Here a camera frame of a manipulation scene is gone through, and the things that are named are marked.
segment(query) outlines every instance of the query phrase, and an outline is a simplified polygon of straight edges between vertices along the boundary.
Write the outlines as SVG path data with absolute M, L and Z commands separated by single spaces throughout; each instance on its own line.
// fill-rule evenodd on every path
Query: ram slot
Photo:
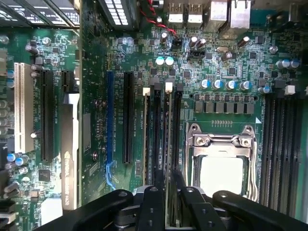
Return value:
M 179 164 L 179 139 L 180 139 L 180 112 L 182 100 L 182 84 L 177 85 L 173 102 L 173 136 L 172 136 L 172 169 L 177 169 Z
M 161 85 L 154 86 L 154 135 L 152 152 L 152 184 L 155 182 L 156 171 L 159 169 L 159 141 L 160 141 L 160 107 L 161 107 Z
M 150 157 L 150 113 L 151 113 L 151 100 L 150 100 L 150 88 L 143 88 L 144 97 L 144 120 L 143 120 L 143 168 L 142 168 L 142 180 L 143 184 L 148 184 L 148 171 L 147 165 Z
M 54 137 L 54 88 L 53 72 L 48 70 L 40 71 L 40 148 L 41 159 L 50 162 L 54 158 L 53 137 Z
M 123 163 L 130 164 L 133 159 L 132 142 L 134 127 L 134 73 L 124 72 L 123 89 Z

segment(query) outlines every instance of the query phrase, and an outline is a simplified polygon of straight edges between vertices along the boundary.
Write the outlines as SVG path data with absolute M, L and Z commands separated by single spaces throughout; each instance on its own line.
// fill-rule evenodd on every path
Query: blue capacitor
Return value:
M 21 157 L 19 157 L 19 158 L 17 158 L 17 159 L 15 160 L 15 164 L 16 164 L 17 166 L 22 166 L 22 165 L 25 165 L 26 163 L 28 163 L 28 161 L 29 161 L 29 156 L 27 156 L 27 155 L 22 155 Z

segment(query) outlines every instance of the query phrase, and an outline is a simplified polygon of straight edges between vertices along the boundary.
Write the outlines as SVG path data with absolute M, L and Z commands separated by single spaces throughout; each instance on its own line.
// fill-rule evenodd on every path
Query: pcie slot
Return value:
M 41 159 L 51 161 L 54 158 L 54 89 L 53 72 L 40 71 L 38 79 L 40 87 L 40 151 Z
M 124 72 L 123 89 L 123 163 L 132 162 L 134 126 L 134 73 Z

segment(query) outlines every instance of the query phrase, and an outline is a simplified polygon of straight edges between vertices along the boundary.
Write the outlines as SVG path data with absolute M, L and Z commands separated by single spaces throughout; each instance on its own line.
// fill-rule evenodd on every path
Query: white connector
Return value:
M 31 133 L 34 130 L 34 87 L 30 65 L 14 63 L 15 152 L 27 153 L 34 149 Z

